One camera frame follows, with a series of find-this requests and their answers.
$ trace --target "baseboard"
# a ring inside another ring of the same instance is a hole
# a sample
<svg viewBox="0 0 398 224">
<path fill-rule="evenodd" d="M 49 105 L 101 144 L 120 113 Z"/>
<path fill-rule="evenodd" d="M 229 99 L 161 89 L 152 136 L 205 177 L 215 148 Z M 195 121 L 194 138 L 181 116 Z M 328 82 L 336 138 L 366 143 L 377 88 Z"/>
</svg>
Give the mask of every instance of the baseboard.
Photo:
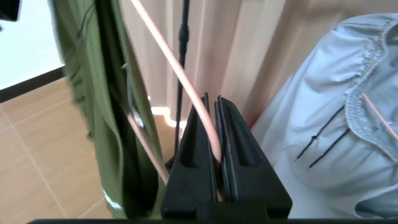
<svg viewBox="0 0 398 224">
<path fill-rule="evenodd" d="M 62 68 L 63 67 L 57 68 L 45 74 L 31 78 L 30 80 L 26 80 L 24 82 L 0 90 L 0 103 L 11 100 L 24 93 L 35 90 L 39 87 L 63 78 Z"/>
</svg>

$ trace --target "green fabric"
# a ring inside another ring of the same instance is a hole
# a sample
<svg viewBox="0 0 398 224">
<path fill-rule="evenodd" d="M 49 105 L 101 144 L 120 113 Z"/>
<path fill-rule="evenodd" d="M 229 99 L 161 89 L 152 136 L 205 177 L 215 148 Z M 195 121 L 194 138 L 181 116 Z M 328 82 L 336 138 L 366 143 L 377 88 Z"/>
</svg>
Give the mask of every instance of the green fabric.
<svg viewBox="0 0 398 224">
<path fill-rule="evenodd" d="M 159 137 L 134 51 L 115 0 L 53 0 L 64 72 L 95 144 L 101 184 L 114 218 L 160 218 L 165 186 L 119 104 L 135 110 L 155 154 Z M 127 69 L 121 67 L 127 63 Z"/>
</svg>

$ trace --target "beige curtain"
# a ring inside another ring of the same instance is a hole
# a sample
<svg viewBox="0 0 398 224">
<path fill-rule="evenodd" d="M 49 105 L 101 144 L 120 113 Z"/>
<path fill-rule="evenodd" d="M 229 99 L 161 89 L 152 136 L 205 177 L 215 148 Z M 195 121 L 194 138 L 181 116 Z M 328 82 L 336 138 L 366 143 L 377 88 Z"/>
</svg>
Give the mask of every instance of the beige curtain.
<svg viewBox="0 0 398 224">
<path fill-rule="evenodd" d="M 178 58 L 182 0 L 141 0 Z M 177 77 L 137 15 L 121 0 L 154 113 L 175 116 Z M 249 125 L 315 44 L 349 17 L 397 12 L 396 0 L 191 0 L 186 73 L 201 95 L 233 101 Z M 183 96 L 183 119 L 190 100 Z"/>
</svg>

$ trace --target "hanging garment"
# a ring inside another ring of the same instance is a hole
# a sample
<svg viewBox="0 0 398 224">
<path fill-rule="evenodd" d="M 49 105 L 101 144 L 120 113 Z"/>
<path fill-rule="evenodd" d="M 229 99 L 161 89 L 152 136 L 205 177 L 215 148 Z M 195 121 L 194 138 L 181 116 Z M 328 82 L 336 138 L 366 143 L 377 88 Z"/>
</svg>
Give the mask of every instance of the hanging garment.
<svg viewBox="0 0 398 224">
<path fill-rule="evenodd" d="M 128 108 L 130 91 L 151 148 L 161 158 L 154 118 L 119 1 L 53 0 L 52 5 L 64 72 L 95 144 L 108 209 L 114 218 L 160 218 L 165 186 L 120 107 Z"/>
<path fill-rule="evenodd" d="M 292 197 L 289 218 L 398 217 L 398 14 L 329 31 L 252 132 Z"/>
</svg>

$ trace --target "pink cable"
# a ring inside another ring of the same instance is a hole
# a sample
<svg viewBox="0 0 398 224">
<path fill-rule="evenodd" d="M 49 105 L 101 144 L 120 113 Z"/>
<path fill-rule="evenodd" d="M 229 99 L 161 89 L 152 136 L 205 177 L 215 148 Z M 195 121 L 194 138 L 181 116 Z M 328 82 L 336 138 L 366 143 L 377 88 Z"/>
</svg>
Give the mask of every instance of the pink cable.
<svg viewBox="0 0 398 224">
<path fill-rule="evenodd" d="M 383 124 L 387 127 L 387 129 L 390 131 L 390 133 L 393 135 L 393 137 L 398 141 L 398 136 L 395 133 L 395 131 L 391 128 L 391 126 L 387 123 L 387 121 L 384 119 L 384 117 L 380 114 L 380 112 L 377 110 L 377 108 L 373 105 L 372 101 L 366 96 L 365 93 L 362 93 L 364 99 L 366 102 L 369 103 L 369 106 L 372 108 L 372 110 L 376 113 L 376 115 L 380 118 L 380 120 L 383 122 Z"/>
<path fill-rule="evenodd" d="M 220 163 L 222 156 L 220 140 L 218 139 L 216 129 L 214 128 L 213 123 L 211 122 L 210 116 L 207 112 L 207 109 L 205 108 L 205 105 L 203 104 L 200 97 L 196 93 L 195 88 L 193 87 L 189 78 L 185 74 L 180 63 L 174 57 L 173 52 L 170 50 L 162 34 L 156 28 L 154 21 L 150 18 L 148 12 L 145 10 L 140 0 L 131 0 L 131 2 L 134 5 L 134 7 L 137 9 L 138 14 L 140 15 L 141 19 L 144 21 L 145 25 L 148 27 L 149 31 L 151 32 L 157 44 L 159 45 L 160 49 L 163 51 L 163 54 L 166 56 L 166 59 L 169 61 L 170 65 L 172 66 L 182 86 L 184 87 L 185 91 L 187 91 L 189 98 L 192 100 L 192 104 L 197 110 L 199 118 L 201 119 L 203 126 L 205 127 L 205 130 L 209 137 L 213 155 L 215 159 Z"/>
<path fill-rule="evenodd" d="M 132 130 L 135 132 L 136 136 L 138 137 L 138 140 L 141 142 L 143 148 L 145 149 L 151 163 L 154 165 L 157 173 L 160 175 L 160 178 L 162 178 L 164 184 L 167 185 L 167 181 L 169 180 L 169 172 L 167 172 L 164 163 L 159 161 L 159 159 L 155 157 L 144 133 L 142 133 L 140 127 L 138 126 L 134 118 L 132 118 L 131 114 L 127 115 L 127 119 L 132 127 Z"/>
</svg>

